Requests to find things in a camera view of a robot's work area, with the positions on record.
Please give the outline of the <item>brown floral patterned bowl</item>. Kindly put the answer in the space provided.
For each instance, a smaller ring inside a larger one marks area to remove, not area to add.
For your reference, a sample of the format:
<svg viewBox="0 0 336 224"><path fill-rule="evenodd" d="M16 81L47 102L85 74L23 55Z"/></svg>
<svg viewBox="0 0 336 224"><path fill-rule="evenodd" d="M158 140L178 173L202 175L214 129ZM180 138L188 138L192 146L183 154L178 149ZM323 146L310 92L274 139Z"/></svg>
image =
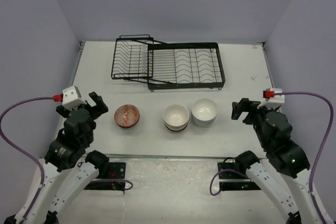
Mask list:
<svg viewBox="0 0 336 224"><path fill-rule="evenodd" d="M135 122L135 123L132 123L132 124L119 124L119 123L117 123L117 126L123 128L123 129L130 129L130 128L136 126L137 123L138 122Z"/></svg>

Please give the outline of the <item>light blue bowl front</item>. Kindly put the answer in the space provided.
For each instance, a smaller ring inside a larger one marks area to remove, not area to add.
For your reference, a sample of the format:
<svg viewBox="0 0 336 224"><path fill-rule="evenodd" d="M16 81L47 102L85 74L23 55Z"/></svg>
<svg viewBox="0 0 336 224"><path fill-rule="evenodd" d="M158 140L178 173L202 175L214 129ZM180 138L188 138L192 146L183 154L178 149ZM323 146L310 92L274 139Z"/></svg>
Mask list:
<svg viewBox="0 0 336 224"><path fill-rule="evenodd" d="M212 124L197 124L197 123L195 123L195 125L197 127L210 127L210 126L212 126Z"/></svg>

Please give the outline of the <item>black bowl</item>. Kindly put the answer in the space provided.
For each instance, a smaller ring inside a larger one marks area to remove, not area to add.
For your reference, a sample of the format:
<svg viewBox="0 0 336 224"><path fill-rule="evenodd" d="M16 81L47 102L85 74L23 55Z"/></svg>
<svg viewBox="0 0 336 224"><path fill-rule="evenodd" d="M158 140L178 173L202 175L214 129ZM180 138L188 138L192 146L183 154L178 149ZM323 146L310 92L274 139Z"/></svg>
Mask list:
<svg viewBox="0 0 336 224"><path fill-rule="evenodd" d="M167 128L168 131L170 132L173 132L173 133L178 133L178 132L183 132L186 128L183 128L183 129L170 129L170 128Z"/></svg>

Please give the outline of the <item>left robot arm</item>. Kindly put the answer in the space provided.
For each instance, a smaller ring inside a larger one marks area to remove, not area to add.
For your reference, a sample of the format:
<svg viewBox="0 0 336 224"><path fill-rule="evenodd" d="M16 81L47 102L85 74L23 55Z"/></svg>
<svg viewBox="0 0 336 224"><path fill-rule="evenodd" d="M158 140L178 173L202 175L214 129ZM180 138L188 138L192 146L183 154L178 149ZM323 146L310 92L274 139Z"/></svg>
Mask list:
<svg viewBox="0 0 336 224"><path fill-rule="evenodd" d="M7 217L5 223L45 222L51 202L61 184L93 142L93 132L97 126L95 120L109 111L102 96L91 92L89 97L95 102L94 106L81 98L77 87L71 86L64 89L62 94L18 102L1 114L1 118L4 118L10 110L19 105L33 101L52 100L60 104L56 111L65 118L63 128L59 130L56 139L50 143L42 160L38 160L1 133L5 142L35 162L40 171L40 181L33 186L33 191L29 194L22 209L15 215Z"/></svg>

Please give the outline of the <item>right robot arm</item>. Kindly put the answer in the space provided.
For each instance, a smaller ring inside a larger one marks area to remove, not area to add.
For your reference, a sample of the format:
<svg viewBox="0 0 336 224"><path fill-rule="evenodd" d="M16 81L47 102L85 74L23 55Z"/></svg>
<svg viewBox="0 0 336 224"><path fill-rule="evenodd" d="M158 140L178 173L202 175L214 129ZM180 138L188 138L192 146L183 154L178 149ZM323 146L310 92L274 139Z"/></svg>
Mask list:
<svg viewBox="0 0 336 224"><path fill-rule="evenodd" d="M313 176L316 165L311 165L304 150L291 139L292 126L277 108L247 98L232 104L232 120L243 112L243 123L252 125L261 147L273 168L287 184L288 199L295 201L295 212L288 213L297 223L334 223L315 191Z"/></svg>

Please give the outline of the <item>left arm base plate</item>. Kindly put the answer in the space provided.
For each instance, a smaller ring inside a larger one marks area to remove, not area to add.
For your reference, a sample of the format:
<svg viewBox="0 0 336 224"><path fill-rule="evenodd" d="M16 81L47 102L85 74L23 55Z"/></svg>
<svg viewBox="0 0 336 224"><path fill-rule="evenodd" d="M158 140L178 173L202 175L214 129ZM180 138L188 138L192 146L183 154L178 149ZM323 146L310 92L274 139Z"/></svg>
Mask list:
<svg viewBox="0 0 336 224"><path fill-rule="evenodd" d="M125 179L125 169L126 163L124 162L109 162L108 169L97 179ZM124 191L125 182L90 183L85 187L85 190Z"/></svg>

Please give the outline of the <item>beige bowl front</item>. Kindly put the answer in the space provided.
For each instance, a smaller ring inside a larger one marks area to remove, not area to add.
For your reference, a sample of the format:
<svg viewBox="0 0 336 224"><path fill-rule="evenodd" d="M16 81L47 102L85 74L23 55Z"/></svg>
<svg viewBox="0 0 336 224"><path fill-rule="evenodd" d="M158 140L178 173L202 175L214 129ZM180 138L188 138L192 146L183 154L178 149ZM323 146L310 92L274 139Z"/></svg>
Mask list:
<svg viewBox="0 0 336 224"><path fill-rule="evenodd" d="M168 123L164 122L164 125L166 128L170 128L170 129L183 129L183 128L186 128L188 126L188 122L186 122L185 124L183 125L178 125L178 126L171 126L169 125Z"/></svg>

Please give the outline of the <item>beige bowl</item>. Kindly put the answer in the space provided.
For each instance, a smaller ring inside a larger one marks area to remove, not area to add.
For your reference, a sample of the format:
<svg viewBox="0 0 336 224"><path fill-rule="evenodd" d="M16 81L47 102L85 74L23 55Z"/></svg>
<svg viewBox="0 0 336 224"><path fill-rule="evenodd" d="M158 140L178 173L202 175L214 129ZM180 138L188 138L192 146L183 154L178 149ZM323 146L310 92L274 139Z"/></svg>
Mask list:
<svg viewBox="0 0 336 224"><path fill-rule="evenodd" d="M163 111L163 120L171 126L183 125L189 121L188 109L180 104L172 104Z"/></svg>
<svg viewBox="0 0 336 224"><path fill-rule="evenodd" d="M170 128L170 129L183 129L183 128L186 128L188 126L188 122L186 122L185 124L183 125L178 125L178 126L171 126L169 125L168 123L164 122L164 125L166 128Z"/></svg>

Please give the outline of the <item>light blue bowl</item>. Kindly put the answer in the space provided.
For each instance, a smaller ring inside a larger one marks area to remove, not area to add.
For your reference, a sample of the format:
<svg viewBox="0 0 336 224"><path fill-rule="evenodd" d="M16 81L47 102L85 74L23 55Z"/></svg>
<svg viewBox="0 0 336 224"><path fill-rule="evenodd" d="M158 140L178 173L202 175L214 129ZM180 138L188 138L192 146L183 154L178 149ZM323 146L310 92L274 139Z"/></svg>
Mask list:
<svg viewBox="0 0 336 224"><path fill-rule="evenodd" d="M195 118L193 116L192 119L193 119L194 123L197 124L197 125L210 125L215 121L216 118L213 118L213 119L207 120L207 121L203 121L203 120L200 120L200 119Z"/></svg>
<svg viewBox="0 0 336 224"><path fill-rule="evenodd" d="M197 124L197 123L195 123L195 125L197 127L210 127L210 126L212 126L212 124Z"/></svg>
<svg viewBox="0 0 336 224"><path fill-rule="evenodd" d="M218 108L213 100L202 98L193 103L191 112L199 121L210 121L217 117Z"/></svg>

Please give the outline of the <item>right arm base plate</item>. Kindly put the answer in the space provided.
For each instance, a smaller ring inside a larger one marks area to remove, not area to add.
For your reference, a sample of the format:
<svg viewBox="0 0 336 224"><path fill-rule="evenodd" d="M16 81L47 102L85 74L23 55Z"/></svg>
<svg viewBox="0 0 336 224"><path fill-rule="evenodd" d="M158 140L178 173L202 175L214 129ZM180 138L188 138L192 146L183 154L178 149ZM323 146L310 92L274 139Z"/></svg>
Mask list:
<svg viewBox="0 0 336 224"><path fill-rule="evenodd" d="M234 159L225 159L223 162L217 163L218 171L224 169L238 170L238 164ZM232 171L227 171L218 176L219 186L222 191L248 191L260 190L252 180L236 174Z"/></svg>

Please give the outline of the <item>blue zigzag patterned bowl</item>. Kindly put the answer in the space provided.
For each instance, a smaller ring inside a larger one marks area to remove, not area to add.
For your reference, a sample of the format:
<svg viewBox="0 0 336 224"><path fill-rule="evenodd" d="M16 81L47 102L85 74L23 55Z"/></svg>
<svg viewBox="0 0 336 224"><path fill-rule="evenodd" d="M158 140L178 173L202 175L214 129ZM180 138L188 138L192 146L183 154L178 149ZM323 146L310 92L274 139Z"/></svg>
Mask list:
<svg viewBox="0 0 336 224"><path fill-rule="evenodd" d="M119 124L132 124L140 120L140 111L131 104L118 107L114 113L114 121Z"/></svg>

